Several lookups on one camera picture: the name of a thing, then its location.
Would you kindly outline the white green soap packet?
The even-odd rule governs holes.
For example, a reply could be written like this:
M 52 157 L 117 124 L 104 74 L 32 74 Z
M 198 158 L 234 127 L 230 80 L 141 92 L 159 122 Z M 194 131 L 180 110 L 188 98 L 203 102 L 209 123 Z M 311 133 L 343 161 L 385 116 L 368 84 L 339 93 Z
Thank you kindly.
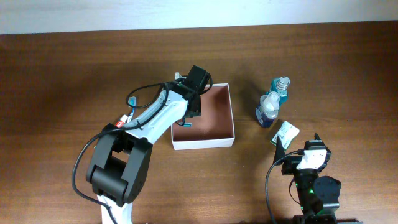
M 271 143 L 277 144 L 277 138 L 280 138 L 284 149 L 288 149 L 293 139 L 299 134 L 299 128 L 295 127 L 288 121 L 284 121 L 279 128 L 278 132 L 271 139 Z

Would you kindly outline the blue disposable razor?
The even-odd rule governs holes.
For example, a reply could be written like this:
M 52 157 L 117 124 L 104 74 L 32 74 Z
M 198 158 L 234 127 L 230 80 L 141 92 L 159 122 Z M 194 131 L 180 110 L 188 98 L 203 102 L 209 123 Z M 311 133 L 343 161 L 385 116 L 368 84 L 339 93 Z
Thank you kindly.
M 176 123 L 178 126 L 181 126 L 181 127 L 188 127 L 188 128 L 190 128 L 190 127 L 192 126 L 191 123 L 186 122 L 186 118 L 182 118 L 180 121 L 176 121 L 175 123 Z

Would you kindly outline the blue white toothbrush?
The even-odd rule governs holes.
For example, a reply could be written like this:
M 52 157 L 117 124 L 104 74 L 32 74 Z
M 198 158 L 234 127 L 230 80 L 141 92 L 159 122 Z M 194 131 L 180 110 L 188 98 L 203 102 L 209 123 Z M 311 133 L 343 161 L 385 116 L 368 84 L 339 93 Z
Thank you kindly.
M 127 101 L 127 105 L 131 108 L 131 112 L 127 116 L 127 122 L 131 122 L 135 112 L 135 105 L 136 105 L 136 97 L 131 96 Z

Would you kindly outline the red green toothpaste tube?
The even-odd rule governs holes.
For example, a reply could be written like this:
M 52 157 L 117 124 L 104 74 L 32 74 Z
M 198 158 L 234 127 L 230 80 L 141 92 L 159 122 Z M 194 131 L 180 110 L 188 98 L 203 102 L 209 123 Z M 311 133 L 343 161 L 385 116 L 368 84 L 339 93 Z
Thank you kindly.
M 128 120 L 128 116 L 124 114 L 124 115 L 122 115 L 122 116 L 120 117 L 120 119 L 116 122 L 115 126 L 116 126 L 117 128 L 120 128 L 120 127 L 122 127 L 122 126 L 126 123 L 127 120 Z

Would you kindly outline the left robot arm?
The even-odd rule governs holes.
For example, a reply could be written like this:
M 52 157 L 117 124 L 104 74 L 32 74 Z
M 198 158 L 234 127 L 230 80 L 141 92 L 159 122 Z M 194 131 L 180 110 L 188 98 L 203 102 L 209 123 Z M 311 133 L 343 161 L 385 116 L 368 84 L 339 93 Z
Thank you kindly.
M 173 124 L 201 116 L 201 95 L 213 85 L 211 75 L 194 65 L 185 77 L 159 83 L 144 112 L 125 124 L 108 124 L 90 140 L 95 150 L 86 172 L 101 205 L 103 223 L 131 223 L 132 203 L 146 181 L 152 148 Z

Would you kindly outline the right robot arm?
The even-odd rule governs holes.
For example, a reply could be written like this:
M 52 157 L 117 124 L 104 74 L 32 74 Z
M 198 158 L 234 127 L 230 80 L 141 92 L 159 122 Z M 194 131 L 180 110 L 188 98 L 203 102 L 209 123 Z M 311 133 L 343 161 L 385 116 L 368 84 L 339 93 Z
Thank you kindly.
M 313 140 L 305 142 L 304 148 L 285 153 L 280 137 L 276 141 L 276 150 L 271 168 L 281 166 L 283 175 L 292 175 L 291 184 L 295 184 L 298 194 L 296 201 L 300 205 L 301 215 L 295 215 L 292 223 L 359 223 L 356 219 L 339 220 L 335 212 L 339 209 L 341 182 L 330 176 L 321 176 L 327 166 L 331 151 L 318 134 Z

